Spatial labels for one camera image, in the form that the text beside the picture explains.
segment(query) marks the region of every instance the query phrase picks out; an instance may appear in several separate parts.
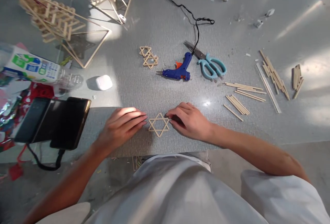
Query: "white shirt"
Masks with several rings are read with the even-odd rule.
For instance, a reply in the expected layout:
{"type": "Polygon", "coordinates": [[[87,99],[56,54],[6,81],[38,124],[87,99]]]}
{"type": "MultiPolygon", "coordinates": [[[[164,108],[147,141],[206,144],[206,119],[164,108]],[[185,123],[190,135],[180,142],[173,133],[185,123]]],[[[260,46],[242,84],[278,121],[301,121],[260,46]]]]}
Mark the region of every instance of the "white shirt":
{"type": "MultiPolygon", "coordinates": [[[[247,170],[241,180],[239,196],[195,157],[157,155],[85,224],[330,224],[316,189],[303,179],[247,170]]],[[[80,203],[39,223],[81,224],[89,209],[80,203]]]]}

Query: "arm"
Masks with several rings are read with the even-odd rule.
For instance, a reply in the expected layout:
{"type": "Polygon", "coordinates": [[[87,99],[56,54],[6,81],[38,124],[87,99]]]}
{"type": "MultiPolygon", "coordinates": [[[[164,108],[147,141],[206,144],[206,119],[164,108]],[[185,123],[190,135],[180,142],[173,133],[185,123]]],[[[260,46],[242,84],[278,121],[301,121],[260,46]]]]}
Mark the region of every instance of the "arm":
{"type": "Polygon", "coordinates": [[[146,124],[146,118],[146,113],[134,107],[115,110],[97,140],[77,160],[61,182],[29,212],[23,223],[36,223],[50,214],[76,204],[95,169],[112,151],[141,129],[146,124]]]}
{"type": "Polygon", "coordinates": [[[181,103],[166,115],[172,119],[173,127],[187,137],[228,148],[264,173],[295,175],[310,183],[300,163],[291,155],[257,137],[210,123],[190,103],[181,103]]]}

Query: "plastic bottle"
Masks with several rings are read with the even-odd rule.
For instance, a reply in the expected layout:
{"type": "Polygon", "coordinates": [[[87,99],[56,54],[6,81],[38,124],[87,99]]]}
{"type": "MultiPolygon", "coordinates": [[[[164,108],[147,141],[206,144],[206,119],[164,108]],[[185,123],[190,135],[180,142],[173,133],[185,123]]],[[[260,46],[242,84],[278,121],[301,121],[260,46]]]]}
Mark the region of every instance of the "plastic bottle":
{"type": "Polygon", "coordinates": [[[2,42],[0,42],[0,71],[8,76],[27,78],[33,82],[63,89],[77,89],[84,81],[81,75],[73,74],[70,69],[2,42]]]}

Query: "white sleeve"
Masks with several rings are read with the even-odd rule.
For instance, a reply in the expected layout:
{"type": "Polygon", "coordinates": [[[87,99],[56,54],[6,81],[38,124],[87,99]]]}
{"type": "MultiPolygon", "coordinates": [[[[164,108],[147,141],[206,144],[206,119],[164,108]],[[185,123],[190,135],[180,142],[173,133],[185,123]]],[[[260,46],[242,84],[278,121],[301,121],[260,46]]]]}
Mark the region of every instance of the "white sleeve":
{"type": "Polygon", "coordinates": [[[89,211],[89,202],[77,203],[43,218],[36,224],[82,224],[89,211]]]}
{"type": "Polygon", "coordinates": [[[317,190],[296,176],[271,176],[245,170],[241,196],[269,224],[330,224],[317,190]]]}

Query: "popsicle stick star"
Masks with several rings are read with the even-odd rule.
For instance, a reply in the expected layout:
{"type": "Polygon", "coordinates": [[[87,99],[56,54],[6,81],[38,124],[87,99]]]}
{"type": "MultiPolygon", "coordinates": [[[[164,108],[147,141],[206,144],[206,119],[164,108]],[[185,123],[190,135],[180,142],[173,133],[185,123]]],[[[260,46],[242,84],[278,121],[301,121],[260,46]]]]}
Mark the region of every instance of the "popsicle stick star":
{"type": "Polygon", "coordinates": [[[164,131],[169,131],[169,126],[167,125],[168,122],[169,122],[169,119],[166,118],[166,117],[163,117],[163,115],[162,115],[161,113],[158,113],[158,115],[157,115],[156,118],[154,118],[154,119],[149,119],[148,121],[149,121],[149,123],[150,123],[149,131],[154,131],[158,137],[161,137],[164,131]],[[164,128],[163,128],[162,130],[157,130],[157,129],[155,129],[154,123],[155,123],[157,120],[163,120],[163,121],[164,121],[164,124],[165,124],[165,125],[164,125],[164,128]]]}
{"type": "Polygon", "coordinates": [[[158,65],[158,57],[154,56],[151,52],[147,57],[144,58],[143,66],[148,66],[149,69],[152,69],[154,65],[158,65]],[[154,60],[153,63],[148,63],[148,60],[154,60]]]}
{"type": "Polygon", "coordinates": [[[150,46],[140,46],[139,54],[142,55],[143,57],[146,57],[147,55],[149,55],[150,52],[151,52],[150,46]]]}

